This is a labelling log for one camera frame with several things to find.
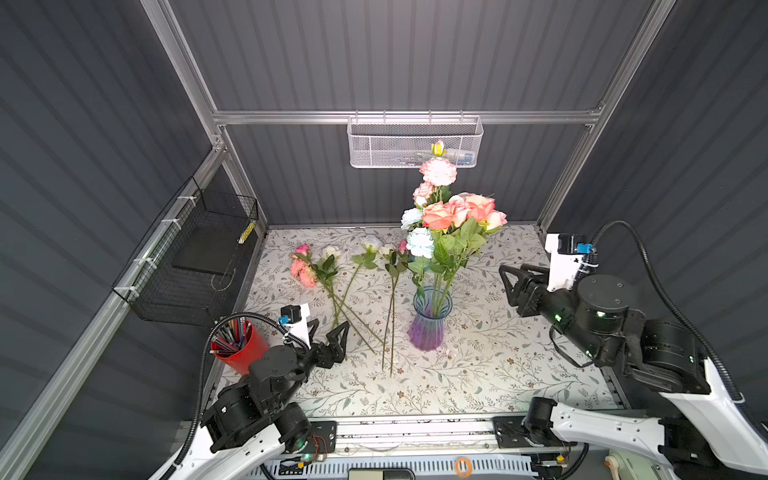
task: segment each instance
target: peach rose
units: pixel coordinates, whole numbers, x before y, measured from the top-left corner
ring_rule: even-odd
[[[472,211],[472,208],[467,202],[462,198],[456,197],[452,197],[451,201],[445,204],[445,207],[453,214],[453,225],[456,228],[459,228],[467,220],[469,212]]]
[[[485,219],[485,221],[488,222],[488,226],[485,229],[493,230],[494,228],[498,228],[501,225],[507,223],[507,214],[493,210],[488,214],[488,217]]]
[[[424,181],[436,187],[450,185],[456,181],[456,166],[445,158],[433,158],[426,161],[419,171],[424,174]]]
[[[471,211],[469,217],[474,218],[478,222],[482,222],[495,208],[495,201],[492,198],[483,197],[482,195],[467,195],[464,197],[464,201],[469,204]]]
[[[299,276],[299,273],[305,268],[306,268],[306,263],[304,262],[304,260],[297,258],[293,261],[293,263],[290,266],[290,274],[291,276]]]
[[[447,230],[453,223],[453,213],[442,202],[424,208],[424,226],[433,230]]]
[[[434,188],[435,186],[429,182],[422,182],[422,184],[413,191],[413,201],[416,201],[419,197],[429,198],[429,196],[432,195],[432,189]]]
[[[311,268],[305,268],[299,273],[299,281],[307,288],[315,287],[317,285],[316,279],[317,273]]]

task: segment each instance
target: white rose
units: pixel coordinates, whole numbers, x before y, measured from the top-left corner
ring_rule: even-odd
[[[362,239],[362,245],[369,252],[378,252],[382,245],[384,245],[384,242],[376,235],[365,235]]]
[[[320,258],[322,258],[323,260],[326,260],[331,255],[333,255],[336,258],[336,262],[338,263],[339,259],[341,258],[341,250],[339,250],[333,245],[329,245],[323,248],[323,252],[321,252]]]
[[[403,230],[408,230],[411,225],[422,221],[423,214],[424,213],[418,208],[412,208],[411,210],[402,212],[402,218],[400,219],[402,226],[400,228]]]
[[[384,257],[389,258],[389,255],[392,254],[392,251],[395,249],[395,246],[391,243],[387,243],[386,245],[382,246],[379,249],[379,253],[381,253]]]
[[[417,257],[432,258],[432,252],[435,250],[435,242],[432,240],[432,234],[429,229],[424,227],[414,228],[408,234],[406,239],[408,250]]]

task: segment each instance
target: floral tablecloth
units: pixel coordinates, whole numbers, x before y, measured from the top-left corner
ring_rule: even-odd
[[[338,246],[344,254],[336,289],[343,290],[356,267],[351,256],[362,251],[360,239],[369,233],[395,245],[404,238],[399,228],[271,230],[246,310],[277,318],[281,306],[309,303],[312,318],[320,320],[319,338],[324,339],[333,323],[331,301],[321,286],[308,289],[291,277],[289,255],[305,242],[316,252],[314,258],[325,245]],[[350,330],[346,361],[315,369],[295,400],[309,417],[524,412],[533,395],[586,409],[617,408],[598,369],[569,365],[552,348],[544,319],[520,318],[508,306],[498,276],[503,263],[548,265],[533,226],[505,226],[484,247],[482,257],[471,259],[458,274],[445,342],[436,351],[419,351],[408,339],[415,286],[404,273],[396,294],[392,376],[391,342],[387,340],[382,371],[381,344],[358,323],[375,352]],[[389,274],[383,268],[362,269],[347,298],[381,337],[390,293]],[[280,343],[275,332],[263,334],[271,344]],[[577,361],[586,361],[567,340],[559,339],[559,344]],[[218,389],[238,379],[226,368]]]

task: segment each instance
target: light blue flower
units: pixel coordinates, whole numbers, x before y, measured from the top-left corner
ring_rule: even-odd
[[[408,250],[417,257],[432,258],[432,252],[435,251],[435,242],[432,240],[432,234],[429,229],[424,227],[415,228],[406,238]]]
[[[402,226],[400,228],[408,230],[415,223],[422,221],[422,215],[423,212],[418,208],[412,208],[411,210],[402,212],[402,218],[400,219]]]

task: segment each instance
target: purple vase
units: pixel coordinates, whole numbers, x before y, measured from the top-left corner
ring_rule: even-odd
[[[434,303],[439,303],[443,291],[438,290],[435,295],[435,287],[424,287],[424,297],[418,294],[413,296],[413,306],[416,309],[416,316],[408,330],[408,336],[411,343],[419,350],[429,352],[442,345],[445,338],[445,318],[453,309],[451,294],[447,293],[442,299],[440,311],[435,312],[437,307]]]

